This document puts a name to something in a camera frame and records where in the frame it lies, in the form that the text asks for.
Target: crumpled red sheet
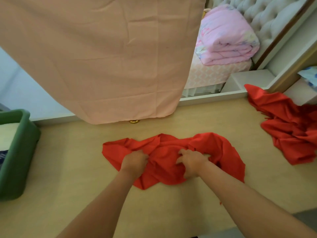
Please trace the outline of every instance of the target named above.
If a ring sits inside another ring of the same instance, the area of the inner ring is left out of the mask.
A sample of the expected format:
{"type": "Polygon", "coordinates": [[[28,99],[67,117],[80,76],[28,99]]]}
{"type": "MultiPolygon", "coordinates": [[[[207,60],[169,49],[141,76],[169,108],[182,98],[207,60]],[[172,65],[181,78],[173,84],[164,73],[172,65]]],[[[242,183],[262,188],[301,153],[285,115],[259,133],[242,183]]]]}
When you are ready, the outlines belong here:
{"type": "Polygon", "coordinates": [[[134,186],[147,189],[158,182],[176,185],[185,181],[183,178],[185,166],[175,164],[177,158],[180,157],[178,152],[182,148],[211,155],[209,161],[244,182],[245,164],[238,152],[227,139],[215,133],[197,134],[186,139],[177,139],[166,134],[142,141],[126,138],[104,143],[102,154],[119,171],[123,158],[127,154],[143,150],[149,155],[148,164],[142,176],[135,181],[134,186]]]}
{"type": "Polygon", "coordinates": [[[292,164],[312,162],[317,150],[317,106],[297,106],[282,93],[269,94],[245,84],[249,103],[267,115],[261,127],[273,138],[273,144],[292,164]]]}

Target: hanging pink cloth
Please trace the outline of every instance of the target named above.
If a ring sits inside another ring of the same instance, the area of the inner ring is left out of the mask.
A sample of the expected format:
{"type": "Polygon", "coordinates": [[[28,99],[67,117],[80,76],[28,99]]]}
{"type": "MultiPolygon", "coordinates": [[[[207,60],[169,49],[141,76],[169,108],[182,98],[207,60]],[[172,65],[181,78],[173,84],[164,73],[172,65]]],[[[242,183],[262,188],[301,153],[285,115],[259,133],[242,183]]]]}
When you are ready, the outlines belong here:
{"type": "Polygon", "coordinates": [[[174,112],[205,0],[0,0],[0,46],[81,119],[174,112]]]}

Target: hand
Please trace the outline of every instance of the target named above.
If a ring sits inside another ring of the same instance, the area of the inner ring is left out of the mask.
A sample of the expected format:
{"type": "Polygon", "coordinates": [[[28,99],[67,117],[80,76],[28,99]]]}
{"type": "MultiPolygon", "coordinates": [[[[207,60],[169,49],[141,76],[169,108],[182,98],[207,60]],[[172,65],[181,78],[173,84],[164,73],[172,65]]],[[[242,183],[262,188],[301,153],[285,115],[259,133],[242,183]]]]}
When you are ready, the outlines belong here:
{"type": "Polygon", "coordinates": [[[120,172],[128,172],[133,179],[137,179],[143,174],[148,158],[142,150],[134,151],[124,157],[120,172]]]}
{"type": "Polygon", "coordinates": [[[184,173],[184,178],[188,179],[191,177],[197,177],[200,168],[208,162],[208,157],[202,155],[198,151],[191,151],[181,149],[179,154],[182,155],[176,160],[176,163],[183,163],[185,165],[186,171],[184,173]]]}

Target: gold bed leg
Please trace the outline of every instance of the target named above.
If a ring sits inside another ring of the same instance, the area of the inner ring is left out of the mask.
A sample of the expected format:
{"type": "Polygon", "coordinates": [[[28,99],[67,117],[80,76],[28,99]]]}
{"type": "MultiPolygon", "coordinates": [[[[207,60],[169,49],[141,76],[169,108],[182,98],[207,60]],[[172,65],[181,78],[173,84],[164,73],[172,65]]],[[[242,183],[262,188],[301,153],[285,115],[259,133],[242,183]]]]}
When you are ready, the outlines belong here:
{"type": "Polygon", "coordinates": [[[140,120],[130,120],[130,123],[138,123],[140,120]]]}

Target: pink mattress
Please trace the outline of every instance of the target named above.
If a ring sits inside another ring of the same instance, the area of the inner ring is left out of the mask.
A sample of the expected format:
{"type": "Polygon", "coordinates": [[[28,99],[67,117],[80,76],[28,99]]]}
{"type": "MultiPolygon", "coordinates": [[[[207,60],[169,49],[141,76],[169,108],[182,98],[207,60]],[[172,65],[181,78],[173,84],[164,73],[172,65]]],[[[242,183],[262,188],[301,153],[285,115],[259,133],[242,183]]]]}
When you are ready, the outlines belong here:
{"type": "Polygon", "coordinates": [[[194,53],[185,89],[224,83],[230,74],[248,71],[251,63],[252,61],[249,59],[239,63],[205,66],[194,53]]]}

